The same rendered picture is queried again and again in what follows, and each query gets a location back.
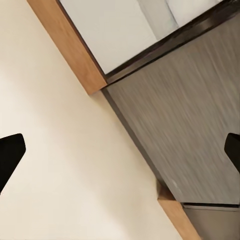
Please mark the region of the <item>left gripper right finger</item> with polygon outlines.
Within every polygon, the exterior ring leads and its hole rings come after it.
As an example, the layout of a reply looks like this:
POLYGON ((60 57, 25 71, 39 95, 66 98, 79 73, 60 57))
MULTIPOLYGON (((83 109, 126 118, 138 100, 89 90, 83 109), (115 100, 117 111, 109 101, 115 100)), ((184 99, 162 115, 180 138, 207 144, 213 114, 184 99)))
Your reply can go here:
POLYGON ((240 135, 235 133, 229 133, 227 135, 224 151, 240 172, 240 135))

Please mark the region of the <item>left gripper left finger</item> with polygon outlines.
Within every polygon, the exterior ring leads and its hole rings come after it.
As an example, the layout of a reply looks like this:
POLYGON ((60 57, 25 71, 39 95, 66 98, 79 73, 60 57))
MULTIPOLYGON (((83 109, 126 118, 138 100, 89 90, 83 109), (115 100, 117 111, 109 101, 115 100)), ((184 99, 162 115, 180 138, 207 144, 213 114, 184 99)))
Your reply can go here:
POLYGON ((26 152, 21 133, 0 138, 0 193, 26 152))

